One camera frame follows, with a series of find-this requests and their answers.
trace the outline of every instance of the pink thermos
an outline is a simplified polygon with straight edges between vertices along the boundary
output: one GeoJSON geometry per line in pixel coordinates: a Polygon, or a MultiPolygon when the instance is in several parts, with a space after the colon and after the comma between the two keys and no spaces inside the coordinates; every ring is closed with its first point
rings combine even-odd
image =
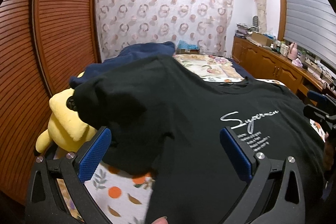
{"type": "Polygon", "coordinates": [[[290,60],[295,60],[297,58],[297,44],[292,43],[289,47],[289,52],[287,56],[290,60]]]}

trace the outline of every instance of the yellow plush toy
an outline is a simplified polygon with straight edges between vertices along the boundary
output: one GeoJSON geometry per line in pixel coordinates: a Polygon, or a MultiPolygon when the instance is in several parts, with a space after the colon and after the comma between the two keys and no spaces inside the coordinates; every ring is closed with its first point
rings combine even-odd
{"type": "Polygon", "coordinates": [[[82,144],[91,140],[97,132],[95,128],[80,120],[77,112],[67,108],[66,101],[73,93],[73,89],[67,89],[49,100],[52,114],[48,129],[37,138],[35,148],[38,153],[44,152],[51,141],[66,151],[77,152],[82,144]]]}

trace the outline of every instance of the window blind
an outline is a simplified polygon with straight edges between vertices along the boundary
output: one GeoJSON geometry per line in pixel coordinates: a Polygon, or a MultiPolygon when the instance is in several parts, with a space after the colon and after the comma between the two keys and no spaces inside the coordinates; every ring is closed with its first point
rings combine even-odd
{"type": "Polygon", "coordinates": [[[284,39],[336,68],[336,14],[328,0],[287,0],[284,39]]]}

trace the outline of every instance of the silver screw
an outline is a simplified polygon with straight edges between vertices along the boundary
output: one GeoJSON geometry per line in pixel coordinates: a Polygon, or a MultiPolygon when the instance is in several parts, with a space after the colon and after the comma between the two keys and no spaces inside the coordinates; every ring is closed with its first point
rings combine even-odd
{"type": "Polygon", "coordinates": [[[260,160],[264,159],[265,158],[264,153],[258,152],[257,153],[257,158],[260,159],[260,160]]]}
{"type": "Polygon", "coordinates": [[[36,162],[37,163],[40,163],[42,161],[43,161],[43,157],[42,156],[39,156],[39,157],[36,158],[36,162]]]}
{"type": "Polygon", "coordinates": [[[289,157],[288,157],[288,161],[291,162],[291,163],[294,163],[294,162],[295,162],[295,159],[294,159],[294,157],[289,156],[289,157]]]}
{"type": "Polygon", "coordinates": [[[69,152],[67,155],[66,155],[66,157],[67,157],[67,159],[73,159],[73,157],[75,156],[75,153],[73,153],[73,152],[69,152]]]}

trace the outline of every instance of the plush toy arm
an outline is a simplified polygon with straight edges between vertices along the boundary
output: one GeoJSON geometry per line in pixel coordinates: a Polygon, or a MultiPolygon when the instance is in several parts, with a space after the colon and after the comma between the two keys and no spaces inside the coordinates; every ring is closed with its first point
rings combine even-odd
{"type": "Polygon", "coordinates": [[[42,132],[42,134],[37,138],[34,154],[36,155],[36,152],[41,154],[44,152],[48,146],[50,145],[52,139],[49,136],[48,130],[42,132]]]}

